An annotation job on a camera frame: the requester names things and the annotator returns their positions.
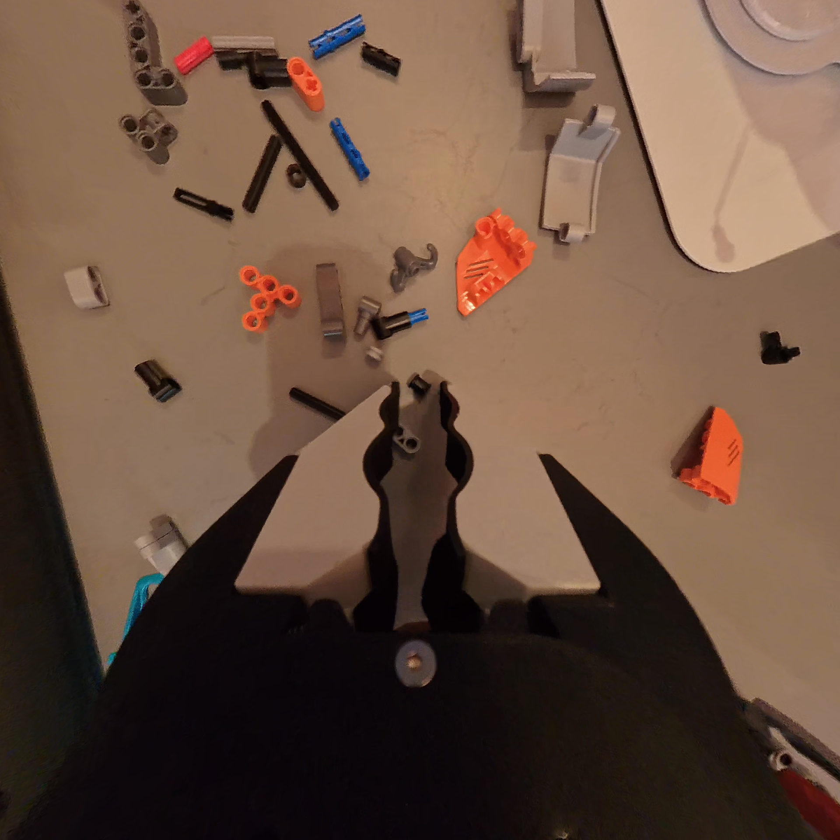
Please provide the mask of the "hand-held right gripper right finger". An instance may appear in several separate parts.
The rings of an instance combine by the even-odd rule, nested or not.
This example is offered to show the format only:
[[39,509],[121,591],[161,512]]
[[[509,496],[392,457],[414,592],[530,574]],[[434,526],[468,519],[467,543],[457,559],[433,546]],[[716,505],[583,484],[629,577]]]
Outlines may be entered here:
[[455,483],[427,563],[422,607],[435,633],[475,633],[508,603],[601,589],[536,444],[493,419],[475,388],[442,381],[444,465]]

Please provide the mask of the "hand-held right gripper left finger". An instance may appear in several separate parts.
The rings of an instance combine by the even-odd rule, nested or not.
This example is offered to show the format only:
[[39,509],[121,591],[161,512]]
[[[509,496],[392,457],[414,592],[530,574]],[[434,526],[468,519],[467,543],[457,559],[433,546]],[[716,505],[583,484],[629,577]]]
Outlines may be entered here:
[[238,592],[332,601],[359,631],[393,630],[399,573],[383,481],[394,466],[400,391],[384,385],[298,452]]

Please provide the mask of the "orange two-hole connector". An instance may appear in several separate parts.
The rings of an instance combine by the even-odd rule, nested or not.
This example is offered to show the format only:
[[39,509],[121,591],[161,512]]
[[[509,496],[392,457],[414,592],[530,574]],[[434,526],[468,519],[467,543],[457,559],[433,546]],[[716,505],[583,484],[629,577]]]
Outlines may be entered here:
[[292,87],[306,107],[312,112],[321,112],[325,106],[322,83],[309,64],[299,56],[289,57],[287,73]]

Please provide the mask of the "light grey long block piece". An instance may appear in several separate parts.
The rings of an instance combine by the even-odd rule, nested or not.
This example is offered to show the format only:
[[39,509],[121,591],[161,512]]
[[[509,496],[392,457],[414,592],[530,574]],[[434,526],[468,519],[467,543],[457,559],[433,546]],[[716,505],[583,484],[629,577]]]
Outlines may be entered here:
[[140,556],[163,576],[172,571],[188,549],[180,529],[165,514],[151,519],[147,532],[140,535],[133,544]]

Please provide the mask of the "teal separator tool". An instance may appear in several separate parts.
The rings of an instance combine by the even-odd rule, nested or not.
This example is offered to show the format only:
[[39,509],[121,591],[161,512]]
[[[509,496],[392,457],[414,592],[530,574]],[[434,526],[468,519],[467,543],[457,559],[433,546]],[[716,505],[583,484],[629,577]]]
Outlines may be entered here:
[[129,603],[129,609],[123,626],[120,644],[122,644],[125,638],[130,634],[133,625],[137,622],[154,590],[160,586],[164,579],[164,574],[155,572],[144,575],[137,580],[133,588],[131,601]]

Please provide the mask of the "black short connector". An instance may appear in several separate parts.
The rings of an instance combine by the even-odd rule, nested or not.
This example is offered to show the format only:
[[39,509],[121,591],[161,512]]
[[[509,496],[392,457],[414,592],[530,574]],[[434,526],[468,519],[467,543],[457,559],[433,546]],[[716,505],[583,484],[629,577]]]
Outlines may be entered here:
[[136,364],[134,373],[158,403],[167,403],[182,393],[180,383],[157,360],[145,360]]

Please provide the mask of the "orange wedge brick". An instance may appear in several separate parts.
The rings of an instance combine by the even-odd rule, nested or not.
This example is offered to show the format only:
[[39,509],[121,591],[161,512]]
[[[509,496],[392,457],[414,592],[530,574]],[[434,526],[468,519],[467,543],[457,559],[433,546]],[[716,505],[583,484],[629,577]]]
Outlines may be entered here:
[[725,506],[739,497],[743,439],[727,411],[709,406],[670,461],[673,477]]

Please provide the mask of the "black connector with blue pin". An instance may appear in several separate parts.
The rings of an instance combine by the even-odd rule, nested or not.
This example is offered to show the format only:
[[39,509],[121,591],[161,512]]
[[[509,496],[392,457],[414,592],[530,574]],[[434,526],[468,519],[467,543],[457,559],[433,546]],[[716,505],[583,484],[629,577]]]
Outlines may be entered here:
[[425,308],[414,311],[401,311],[390,316],[378,314],[371,318],[371,328],[375,338],[379,341],[384,341],[428,319],[429,316]]

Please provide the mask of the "grey L-shaped beam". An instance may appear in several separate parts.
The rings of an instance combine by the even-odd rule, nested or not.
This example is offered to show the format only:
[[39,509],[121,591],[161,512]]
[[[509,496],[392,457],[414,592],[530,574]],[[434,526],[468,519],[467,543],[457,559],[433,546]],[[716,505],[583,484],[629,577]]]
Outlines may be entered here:
[[340,272],[336,264],[316,265],[316,289],[322,336],[326,340],[345,340]]

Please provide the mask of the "orange five-hole connector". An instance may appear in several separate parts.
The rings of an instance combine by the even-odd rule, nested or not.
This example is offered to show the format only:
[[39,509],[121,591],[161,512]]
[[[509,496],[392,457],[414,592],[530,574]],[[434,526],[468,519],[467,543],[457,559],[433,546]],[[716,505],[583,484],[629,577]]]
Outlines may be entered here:
[[277,278],[261,273],[255,266],[242,266],[238,278],[251,291],[249,309],[241,318],[243,328],[249,333],[266,331],[270,319],[279,309],[297,309],[302,303],[297,288],[280,283]]

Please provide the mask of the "orange flat panel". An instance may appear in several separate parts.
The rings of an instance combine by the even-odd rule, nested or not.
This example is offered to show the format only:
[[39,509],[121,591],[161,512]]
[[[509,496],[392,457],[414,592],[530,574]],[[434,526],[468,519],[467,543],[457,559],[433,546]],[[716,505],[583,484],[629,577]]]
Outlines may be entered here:
[[501,208],[476,220],[456,260],[456,302],[463,317],[483,306],[532,263],[537,245]]

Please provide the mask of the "dark grey pin connector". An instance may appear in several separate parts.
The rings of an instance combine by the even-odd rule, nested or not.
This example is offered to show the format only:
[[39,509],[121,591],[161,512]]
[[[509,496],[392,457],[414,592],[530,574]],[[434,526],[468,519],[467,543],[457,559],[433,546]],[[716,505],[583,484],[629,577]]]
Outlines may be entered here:
[[394,267],[390,283],[394,293],[405,290],[408,281],[426,270],[433,270],[438,262],[438,249],[431,243],[426,245],[428,256],[415,255],[408,247],[400,246],[394,251]]

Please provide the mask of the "black dimpled mat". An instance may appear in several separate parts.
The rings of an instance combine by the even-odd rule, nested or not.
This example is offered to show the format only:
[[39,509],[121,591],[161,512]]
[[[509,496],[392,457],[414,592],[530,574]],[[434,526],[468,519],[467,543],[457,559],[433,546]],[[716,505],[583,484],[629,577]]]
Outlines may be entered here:
[[2,282],[2,838],[15,835],[84,731],[101,676],[88,604]]

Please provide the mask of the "black small angled connector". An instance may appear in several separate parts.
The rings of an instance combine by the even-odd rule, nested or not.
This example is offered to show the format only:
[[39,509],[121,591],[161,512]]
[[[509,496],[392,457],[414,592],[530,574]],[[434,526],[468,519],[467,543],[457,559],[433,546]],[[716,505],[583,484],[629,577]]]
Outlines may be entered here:
[[800,347],[784,344],[778,331],[762,331],[760,344],[760,360],[765,365],[788,364],[802,354]]

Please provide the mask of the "light grey slope tile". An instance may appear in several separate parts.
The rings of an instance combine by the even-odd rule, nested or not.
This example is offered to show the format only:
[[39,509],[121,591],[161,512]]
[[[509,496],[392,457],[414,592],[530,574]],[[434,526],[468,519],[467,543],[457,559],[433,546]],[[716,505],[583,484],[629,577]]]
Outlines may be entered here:
[[102,274],[96,266],[85,265],[68,269],[64,272],[64,279],[77,309],[91,311],[110,306]]

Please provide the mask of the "black long pin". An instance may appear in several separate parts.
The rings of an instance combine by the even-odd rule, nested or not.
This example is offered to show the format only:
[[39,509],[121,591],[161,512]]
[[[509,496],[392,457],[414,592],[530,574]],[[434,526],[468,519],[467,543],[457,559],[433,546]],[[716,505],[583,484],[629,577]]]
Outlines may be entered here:
[[221,219],[227,223],[232,222],[235,217],[235,211],[232,207],[221,204],[214,199],[200,196],[194,192],[189,192],[181,187],[174,189],[173,198],[179,204],[193,208],[207,216]]

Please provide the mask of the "grey curved panel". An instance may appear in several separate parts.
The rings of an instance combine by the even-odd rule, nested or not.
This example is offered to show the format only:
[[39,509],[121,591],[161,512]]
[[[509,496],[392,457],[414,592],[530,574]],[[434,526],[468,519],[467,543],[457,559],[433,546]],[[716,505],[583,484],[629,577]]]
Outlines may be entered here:
[[518,1],[516,57],[526,93],[576,93],[595,74],[578,67],[575,1]]
[[594,105],[584,120],[567,118],[549,152],[542,186],[540,227],[576,245],[595,232],[602,168],[620,137],[616,111]]

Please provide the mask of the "blue pin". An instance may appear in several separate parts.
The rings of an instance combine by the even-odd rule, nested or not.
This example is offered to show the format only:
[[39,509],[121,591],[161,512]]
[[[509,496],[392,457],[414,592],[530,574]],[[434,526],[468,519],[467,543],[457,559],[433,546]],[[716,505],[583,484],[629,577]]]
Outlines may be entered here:
[[366,31],[362,14],[350,17],[342,23],[325,29],[320,35],[309,40],[311,57],[315,60],[331,55],[337,49],[361,38]]
[[370,169],[364,162],[362,153],[352,141],[347,129],[343,126],[341,119],[331,119],[329,128],[358,181],[366,181],[370,177]]

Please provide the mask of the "tracked toy robot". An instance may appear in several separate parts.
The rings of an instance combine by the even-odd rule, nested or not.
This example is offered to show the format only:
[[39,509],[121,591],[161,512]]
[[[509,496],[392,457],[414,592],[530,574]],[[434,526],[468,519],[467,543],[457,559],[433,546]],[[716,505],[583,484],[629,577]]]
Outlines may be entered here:
[[814,838],[839,838],[838,793],[825,778],[839,782],[839,756],[798,721],[766,700],[741,699],[742,716],[754,740]]

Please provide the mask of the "dark grey triple tube connector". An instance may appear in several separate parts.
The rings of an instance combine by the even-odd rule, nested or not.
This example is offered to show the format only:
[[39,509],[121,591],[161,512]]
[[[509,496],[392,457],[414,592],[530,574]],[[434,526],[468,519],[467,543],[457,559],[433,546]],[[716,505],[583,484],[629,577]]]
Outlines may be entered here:
[[147,160],[155,165],[169,162],[170,148],[178,140],[179,131],[159,109],[149,108],[139,117],[123,114],[119,127]]

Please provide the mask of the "white stand base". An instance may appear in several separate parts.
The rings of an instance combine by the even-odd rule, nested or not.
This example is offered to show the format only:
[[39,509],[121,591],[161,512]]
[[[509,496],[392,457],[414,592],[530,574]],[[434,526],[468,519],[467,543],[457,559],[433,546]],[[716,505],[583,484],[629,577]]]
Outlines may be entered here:
[[735,272],[838,234],[838,64],[796,77],[752,66],[705,2],[601,5],[688,258]]

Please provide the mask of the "dark grey ribbed connector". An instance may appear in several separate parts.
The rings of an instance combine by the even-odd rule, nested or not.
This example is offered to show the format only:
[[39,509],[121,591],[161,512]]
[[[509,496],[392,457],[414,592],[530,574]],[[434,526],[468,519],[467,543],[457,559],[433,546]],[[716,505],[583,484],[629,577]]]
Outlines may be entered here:
[[402,59],[385,49],[363,41],[360,48],[360,57],[365,65],[384,72],[390,77],[399,77]]

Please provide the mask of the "red pin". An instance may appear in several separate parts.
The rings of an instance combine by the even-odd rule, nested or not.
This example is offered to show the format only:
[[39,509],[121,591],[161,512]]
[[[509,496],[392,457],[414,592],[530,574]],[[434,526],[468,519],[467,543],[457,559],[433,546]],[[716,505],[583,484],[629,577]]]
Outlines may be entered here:
[[203,36],[174,57],[175,68],[181,76],[185,77],[213,57],[214,52],[214,47],[209,38]]

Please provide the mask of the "black thin axle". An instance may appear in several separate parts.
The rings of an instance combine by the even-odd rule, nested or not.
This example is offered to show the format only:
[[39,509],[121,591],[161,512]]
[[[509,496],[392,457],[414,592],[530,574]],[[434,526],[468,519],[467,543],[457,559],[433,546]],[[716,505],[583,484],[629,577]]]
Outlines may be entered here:
[[222,70],[238,70],[247,66],[249,57],[278,58],[276,42],[264,35],[211,35],[210,46]]

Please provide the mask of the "dark grey holed beam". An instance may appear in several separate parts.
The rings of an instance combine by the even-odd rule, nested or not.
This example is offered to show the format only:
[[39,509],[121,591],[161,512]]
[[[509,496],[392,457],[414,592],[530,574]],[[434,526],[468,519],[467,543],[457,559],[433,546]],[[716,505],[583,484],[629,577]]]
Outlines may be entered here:
[[154,107],[185,105],[186,90],[174,71],[164,65],[158,29],[148,10],[139,1],[123,1],[121,10],[136,88]]

